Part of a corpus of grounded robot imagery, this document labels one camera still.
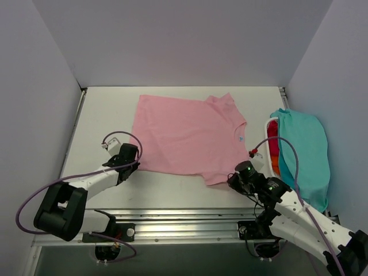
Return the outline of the pink t shirt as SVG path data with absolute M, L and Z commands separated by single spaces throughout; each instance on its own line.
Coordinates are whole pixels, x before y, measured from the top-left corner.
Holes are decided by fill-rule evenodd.
M 249 160 L 246 125 L 229 93 L 205 100 L 141 95 L 130 142 L 143 146 L 141 170 L 201 176 L 211 186 Z

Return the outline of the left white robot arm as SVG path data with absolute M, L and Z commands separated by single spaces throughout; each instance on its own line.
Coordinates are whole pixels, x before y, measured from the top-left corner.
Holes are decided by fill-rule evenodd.
M 50 186 L 33 220 L 35 228 L 67 242 L 78 234 L 95 234 L 103 241 L 121 233 L 116 218 L 100 210 L 86 210 L 87 201 L 126 181 L 138 169 L 139 148 L 124 143 L 99 170 L 75 181 Z

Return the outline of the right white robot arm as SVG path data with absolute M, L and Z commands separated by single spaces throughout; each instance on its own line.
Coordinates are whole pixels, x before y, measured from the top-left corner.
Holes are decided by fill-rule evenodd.
M 261 237 L 279 237 L 326 265 L 331 275 L 362 275 L 367 267 L 367 234 L 353 232 L 323 215 L 295 190 L 275 177 L 265 177 L 250 161 L 239 163 L 227 180 L 244 196 L 255 196 L 263 212 L 254 231 Z

